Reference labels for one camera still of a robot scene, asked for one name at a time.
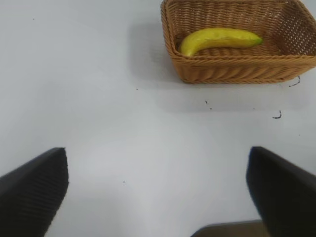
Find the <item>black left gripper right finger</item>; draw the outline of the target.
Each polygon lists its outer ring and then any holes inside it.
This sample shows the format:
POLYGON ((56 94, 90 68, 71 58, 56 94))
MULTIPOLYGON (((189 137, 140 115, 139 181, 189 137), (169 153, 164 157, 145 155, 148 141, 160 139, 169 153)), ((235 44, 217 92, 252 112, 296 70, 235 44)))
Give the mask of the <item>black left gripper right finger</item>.
POLYGON ((252 147, 246 182, 270 236, 316 235, 314 175, 263 147, 252 147))

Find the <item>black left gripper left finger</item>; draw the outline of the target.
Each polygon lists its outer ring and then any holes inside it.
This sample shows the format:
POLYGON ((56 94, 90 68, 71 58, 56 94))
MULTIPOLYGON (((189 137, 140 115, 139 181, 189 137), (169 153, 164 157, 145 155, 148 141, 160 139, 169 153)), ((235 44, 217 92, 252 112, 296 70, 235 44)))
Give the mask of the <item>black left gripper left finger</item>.
POLYGON ((65 148, 52 148, 0 178, 0 235, 43 237, 69 185, 65 148))

